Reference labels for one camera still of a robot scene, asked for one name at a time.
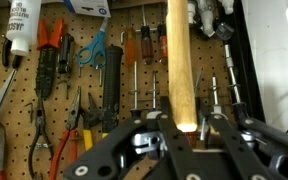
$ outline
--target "metal screw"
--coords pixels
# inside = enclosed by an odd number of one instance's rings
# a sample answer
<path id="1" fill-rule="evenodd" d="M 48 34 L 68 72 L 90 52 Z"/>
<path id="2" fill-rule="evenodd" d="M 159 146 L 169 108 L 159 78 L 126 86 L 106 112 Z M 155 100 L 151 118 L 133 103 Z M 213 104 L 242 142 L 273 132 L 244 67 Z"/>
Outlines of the metal screw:
<path id="1" fill-rule="evenodd" d="M 140 119 L 136 119 L 136 120 L 134 121 L 134 123 L 135 123 L 135 124 L 139 124 L 139 123 L 141 123 L 141 120 L 140 120 Z"/>
<path id="2" fill-rule="evenodd" d="M 201 180 L 201 178 L 197 174 L 189 174 L 186 176 L 186 180 Z"/>
<path id="3" fill-rule="evenodd" d="M 221 115 L 214 115 L 214 118 L 215 119 L 222 119 L 222 116 Z"/>
<path id="4" fill-rule="evenodd" d="M 162 118 L 162 119 L 167 119 L 168 116 L 167 116 L 166 114 L 163 114 L 163 115 L 161 116 L 161 118 Z"/>
<path id="5" fill-rule="evenodd" d="M 250 120 L 250 119 L 246 119 L 246 120 L 245 120 L 245 123 L 246 123 L 246 124 L 253 124 L 254 121 L 253 121 L 253 120 Z"/>
<path id="6" fill-rule="evenodd" d="M 252 176 L 252 180 L 266 180 L 266 178 L 262 175 L 255 174 Z"/>
<path id="7" fill-rule="evenodd" d="M 75 175 L 76 176 L 84 176 L 87 174 L 87 172 L 88 172 L 87 166 L 80 166 L 80 167 L 76 168 Z"/>

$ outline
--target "scissors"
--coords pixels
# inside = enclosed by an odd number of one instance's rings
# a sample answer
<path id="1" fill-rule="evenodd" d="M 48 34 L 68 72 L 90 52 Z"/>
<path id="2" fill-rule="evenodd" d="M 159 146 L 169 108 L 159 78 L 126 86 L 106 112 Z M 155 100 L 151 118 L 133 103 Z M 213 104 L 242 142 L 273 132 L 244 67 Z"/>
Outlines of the scissors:
<path id="1" fill-rule="evenodd" d="M 102 68 L 105 66 L 105 60 L 101 64 L 97 64 L 96 58 L 98 55 L 101 55 L 105 59 L 105 50 L 104 50 L 104 35 L 105 35 L 105 29 L 107 27 L 108 18 L 104 18 L 103 23 L 101 25 L 100 31 L 97 33 L 95 39 L 87 46 L 83 47 L 78 53 L 77 53 L 77 60 L 80 64 L 87 64 L 91 62 L 93 67 Z M 94 55 L 94 49 L 97 46 L 97 52 Z M 84 51 L 88 51 L 89 56 L 86 59 L 82 59 L 82 53 Z"/>

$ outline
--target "wooden handle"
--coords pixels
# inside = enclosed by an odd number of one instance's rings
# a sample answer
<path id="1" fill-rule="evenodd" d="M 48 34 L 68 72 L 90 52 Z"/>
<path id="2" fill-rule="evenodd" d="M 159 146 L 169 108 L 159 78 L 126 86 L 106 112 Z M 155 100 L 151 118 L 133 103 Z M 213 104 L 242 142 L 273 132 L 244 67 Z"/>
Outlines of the wooden handle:
<path id="1" fill-rule="evenodd" d="M 187 0 L 168 0 L 166 16 L 169 91 L 177 128 L 192 132 L 197 128 Z"/>

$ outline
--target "blue scissors handle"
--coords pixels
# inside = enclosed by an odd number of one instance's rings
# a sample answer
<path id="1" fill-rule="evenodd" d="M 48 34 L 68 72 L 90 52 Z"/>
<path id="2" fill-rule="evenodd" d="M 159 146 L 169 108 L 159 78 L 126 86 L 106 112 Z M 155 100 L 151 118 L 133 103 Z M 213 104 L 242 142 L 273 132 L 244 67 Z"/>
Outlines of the blue scissors handle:
<path id="1" fill-rule="evenodd" d="M 81 58 L 82 53 L 84 51 L 89 52 L 89 56 L 87 58 Z M 98 64 L 96 61 L 96 58 L 101 55 L 104 58 L 104 62 L 101 64 Z M 79 61 L 80 64 L 87 64 L 91 62 L 93 67 L 97 68 L 102 68 L 106 64 L 106 55 L 105 55 L 105 50 L 104 50 L 104 32 L 99 31 L 98 34 L 96 35 L 95 39 L 87 46 L 82 48 L 78 53 L 77 53 L 77 60 Z"/>

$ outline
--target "tool rack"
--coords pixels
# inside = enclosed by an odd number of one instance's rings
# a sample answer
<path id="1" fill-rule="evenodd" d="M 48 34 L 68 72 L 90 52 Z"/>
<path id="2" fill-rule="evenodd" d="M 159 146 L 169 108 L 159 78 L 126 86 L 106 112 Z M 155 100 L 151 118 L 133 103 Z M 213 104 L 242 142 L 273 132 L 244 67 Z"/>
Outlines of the tool rack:
<path id="1" fill-rule="evenodd" d="M 140 29 L 142 23 L 141 7 L 130 9 L 131 22 L 135 29 Z M 157 27 L 160 20 L 159 7 L 157 4 L 146 5 L 146 21 L 151 28 Z M 112 10 L 112 18 L 109 20 L 109 26 L 106 29 L 105 45 L 111 44 L 123 47 L 120 43 L 120 34 L 127 26 L 127 10 Z M 71 14 L 63 4 L 47 4 L 42 5 L 40 18 L 45 18 L 48 29 L 54 27 L 54 23 L 58 17 L 63 17 L 65 22 L 65 33 L 70 33 L 75 38 L 75 52 L 87 45 L 96 36 L 98 29 L 102 23 L 102 18 Z M 0 88 L 8 77 L 12 68 L 6 69 L 2 66 L 1 51 L 4 39 L 2 34 L 6 33 L 9 18 L 9 9 L 0 8 Z M 168 95 L 168 76 L 176 76 L 169 74 L 167 66 L 163 66 L 158 62 L 158 42 L 157 33 L 151 34 L 154 48 L 155 62 L 152 65 L 144 65 L 139 58 L 138 61 L 138 89 L 141 91 L 139 99 L 151 99 L 152 95 L 146 91 L 152 89 L 152 71 L 157 71 L 157 89 L 159 96 Z M 140 48 L 140 34 L 137 35 L 138 48 Z M 224 48 L 222 42 L 212 37 L 209 41 L 201 40 L 194 30 L 190 32 L 192 72 L 195 83 L 196 71 L 203 68 L 202 77 L 199 83 L 198 96 L 209 104 L 209 87 L 211 86 L 211 77 L 213 74 L 218 78 L 218 86 L 220 88 L 220 103 L 225 107 L 226 114 L 232 118 L 231 103 L 229 98 L 229 82 L 226 63 L 224 59 Z M 6 175 L 8 179 L 30 179 L 28 173 L 28 152 L 29 145 L 35 134 L 34 122 L 30 123 L 29 107 L 26 104 L 32 102 L 36 107 L 37 96 L 35 94 L 35 76 L 38 64 L 39 51 L 36 46 L 31 47 L 30 54 L 23 58 L 22 64 L 12 83 L 9 92 L 6 95 L 4 103 L 0 109 L 0 122 L 4 124 L 7 135 L 7 154 L 6 154 Z M 124 65 L 124 58 L 121 64 L 121 93 L 120 93 L 120 123 L 130 116 L 130 110 L 133 108 L 133 95 L 129 91 L 133 89 L 133 67 Z M 99 87 L 99 73 L 94 67 L 84 65 L 82 68 L 82 76 L 78 77 L 78 64 L 75 60 L 71 79 L 69 81 L 69 99 L 65 98 L 64 84 L 57 84 L 60 79 L 54 82 L 52 94 L 44 101 L 45 113 L 47 118 L 46 131 L 50 141 L 54 146 L 59 143 L 67 119 L 68 108 L 74 98 L 77 87 L 82 88 L 82 107 L 88 107 L 88 92 L 92 93 L 93 98 L 99 109 L 102 106 L 103 87 Z M 139 108 L 149 109 L 152 106 L 151 101 L 140 101 Z M 82 130 L 82 120 L 80 120 L 78 129 Z M 95 133 L 95 141 L 101 139 L 101 124 L 92 129 Z M 79 151 L 84 152 L 83 140 L 78 141 Z M 68 147 L 62 153 L 60 160 L 58 177 L 62 177 L 63 169 L 67 165 Z M 34 153 L 33 163 L 36 171 L 42 172 L 44 178 L 49 172 L 51 159 L 47 149 L 39 149 Z M 137 179 L 147 172 L 154 162 L 146 161 L 139 163 L 129 174 L 129 179 Z"/>

